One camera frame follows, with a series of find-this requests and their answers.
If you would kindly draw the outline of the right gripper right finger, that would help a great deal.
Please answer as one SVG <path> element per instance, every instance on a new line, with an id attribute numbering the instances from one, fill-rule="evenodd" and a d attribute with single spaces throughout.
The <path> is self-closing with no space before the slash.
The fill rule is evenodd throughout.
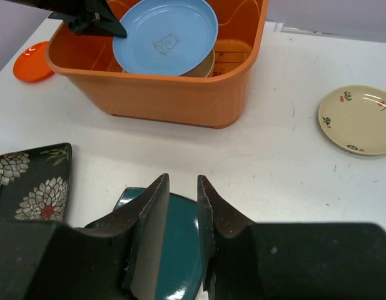
<path id="1" fill-rule="evenodd" d="M 209 294 L 253 294 L 253 221 L 226 202 L 208 178 L 197 178 L 203 289 Z"/>

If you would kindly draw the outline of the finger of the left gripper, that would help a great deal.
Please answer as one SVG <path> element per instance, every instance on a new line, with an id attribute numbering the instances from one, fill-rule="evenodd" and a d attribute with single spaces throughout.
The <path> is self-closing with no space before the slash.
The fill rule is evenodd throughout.
<path id="1" fill-rule="evenodd" d="M 126 38 L 127 31 L 107 1 L 54 1 L 52 12 L 59 14 L 76 35 Z"/>

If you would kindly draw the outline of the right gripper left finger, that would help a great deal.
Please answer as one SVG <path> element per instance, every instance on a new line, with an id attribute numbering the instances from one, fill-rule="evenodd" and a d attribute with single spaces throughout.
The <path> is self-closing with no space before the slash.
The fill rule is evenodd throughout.
<path id="1" fill-rule="evenodd" d="M 83 228 L 115 248 L 125 293 L 156 291 L 169 200 L 170 179 L 164 173 L 139 196 Z"/>

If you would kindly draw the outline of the teal square plate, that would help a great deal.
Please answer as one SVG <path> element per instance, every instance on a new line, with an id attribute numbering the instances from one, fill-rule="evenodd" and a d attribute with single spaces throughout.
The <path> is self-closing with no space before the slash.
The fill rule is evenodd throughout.
<path id="1" fill-rule="evenodd" d="M 195 299 L 201 285 L 196 202 L 171 193 L 156 299 Z"/>

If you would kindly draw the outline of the light blue round plate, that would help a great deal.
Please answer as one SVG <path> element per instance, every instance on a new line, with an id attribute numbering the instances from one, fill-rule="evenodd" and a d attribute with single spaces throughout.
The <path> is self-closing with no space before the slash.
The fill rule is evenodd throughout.
<path id="1" fill-rule="evenodd" d="M 127 36 L 114 37 L 113 54 L 133 74 L 182 76 L 206 59 L 218 37 L 206 1 L 140 1 L 120 23 Z"/>

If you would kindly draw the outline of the cream patterned small plate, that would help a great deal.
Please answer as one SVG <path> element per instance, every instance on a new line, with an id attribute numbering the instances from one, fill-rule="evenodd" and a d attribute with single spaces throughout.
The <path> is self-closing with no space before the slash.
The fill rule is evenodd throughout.
<path id="1" fill-rule="evenodd" d="M 326 137 L 351 153 L 386 154 L 386 91 L 366 85 L 342 86 L 329 92 L 318 107 Z"/>

